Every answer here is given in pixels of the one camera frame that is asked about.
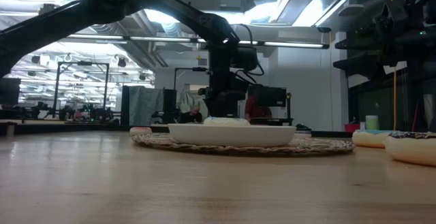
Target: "woven placemat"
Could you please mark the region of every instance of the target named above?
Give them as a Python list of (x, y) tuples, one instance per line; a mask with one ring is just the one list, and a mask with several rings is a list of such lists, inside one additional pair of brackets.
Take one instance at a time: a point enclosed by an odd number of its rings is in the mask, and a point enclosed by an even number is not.
[(259, 146), (213, 146), (193, 145), (179, 143), (169, 133), (151, 133), (135, 135), (132, 140), (137, 146), (175, 150), (191, 153), (212, 153), (221, 155), (255, 155), (255, 156), (310, 156), (350, 153), (354, 143), (342, 140), (329, 140), (318, 138), (295, 138), (285, 146), (259, 147)]

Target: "black equipment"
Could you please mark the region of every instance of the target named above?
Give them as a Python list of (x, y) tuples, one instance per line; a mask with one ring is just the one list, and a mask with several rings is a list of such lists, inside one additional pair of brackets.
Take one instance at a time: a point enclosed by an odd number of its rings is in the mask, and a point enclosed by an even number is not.
[(384, 65), (396, 66), (399, 61), (430, 61), (436, 49), (435, 0), (385, 2), (381, 14), (372, 23), (356, 32), (356, 37), (336, 44), (343, 50), (363, 50), (350, 59), (333, 66), (369, 79), (384, 76)]
[(258, 90), (256, 100), (258, 106), (286, 107), (286, 89), (267, 86), (259, 86), (256, 89)]
[(239, 38), (225, 18), (201, 12), (180, 0), (77, 0), (20, 22), (0, 32), (0, 77), (30, 52), (91, 25), (116, 22), (145, 8), (173, 16), (207, 41), (210, 86), (206, 105), (211, 116), (236, 115), (237, 101), (245, 98), (248, 85), (230, 68), (246, 72), (255, 69), (259, 65), (256, 49), (238, 44)]
[(0, 104), (18, 104), (20, 83), (19, 78), (0, 78)]

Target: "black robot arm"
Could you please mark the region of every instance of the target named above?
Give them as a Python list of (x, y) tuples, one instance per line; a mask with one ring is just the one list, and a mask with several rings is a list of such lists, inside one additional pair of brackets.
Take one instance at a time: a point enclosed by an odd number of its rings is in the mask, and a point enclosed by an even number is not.
[(180, 0), (77, 0), (0, 31), (0, 78), (26, 54), (95, 24), (109, 24), (145, 8), (169, 14), (214, 45), (237, 46), (225, 18)]

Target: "industrial ceiling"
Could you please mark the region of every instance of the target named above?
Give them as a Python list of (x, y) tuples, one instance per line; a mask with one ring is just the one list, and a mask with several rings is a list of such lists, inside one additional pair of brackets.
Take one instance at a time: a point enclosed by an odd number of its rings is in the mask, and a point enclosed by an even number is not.
[[(63, 5), (73, 0), (0, 0), (0, 29), (5, 29), (22, 20), (38, 14), (45, 3)], [(230, 24), (243, 23), (249, 25), (255, 40), (276, 42), (327, 42), (324, 36), (314, 27), (332, 27), (340, 29), (337, 12), (352, 0), (182, 0), (205, 12), (220, 14)], [(241, 39), (248, 40), (246, 30), (238, 25), (234, 29)], [(81, 34), (98, 35), (135, 35), (159, 37), (197, 37), (195, 33), (182, 25), (173, 17), (153, 10), (144, 10), (126, 17), (120, 22), (110, 25), (94, 25), (80, 31)], [(260, 47), (258, 51), (268, 58), (274, 48)], [(32, 61), (38, 56), (39, 61)], [(143, 85), (153, 87), (153, 71), (158, 68), (189, 67), (198, 64), (197, 57), (207, 58), (207, 52), (199, 44), (168, 42), (134, 42), (64, 39), (24, 57), (13, 68), (10, 77), (22, 78), (23, 94), (45, 93), (50, 99), (53, 80), (56, 78), (59, 61), (88, 61), (109, 63), (109, 87), (113, 93), (119, 93), (119, 85)], [(126, 60), (125, 67), (119, 67), (119, 59)], [(105, 78), (104, 70), (96, 65), (75, 66), (64, 65), (61, 84), (69, 88), (65, 97), (77, 90), (75, 82), (85, 86), (96, 87)], [(75, 73), (88, 73), (86, 78)], [(96, 98), (101, 96), (101, 88), (92, 93)]]

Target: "desk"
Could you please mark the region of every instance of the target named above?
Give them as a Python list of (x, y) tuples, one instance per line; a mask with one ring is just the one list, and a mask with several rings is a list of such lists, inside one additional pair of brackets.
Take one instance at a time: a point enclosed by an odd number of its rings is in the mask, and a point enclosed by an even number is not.
[(2, 223), (436, 223), (436, 168), (382, 149), (259, 158), (137, 148), (128, 132), (0, 141)]

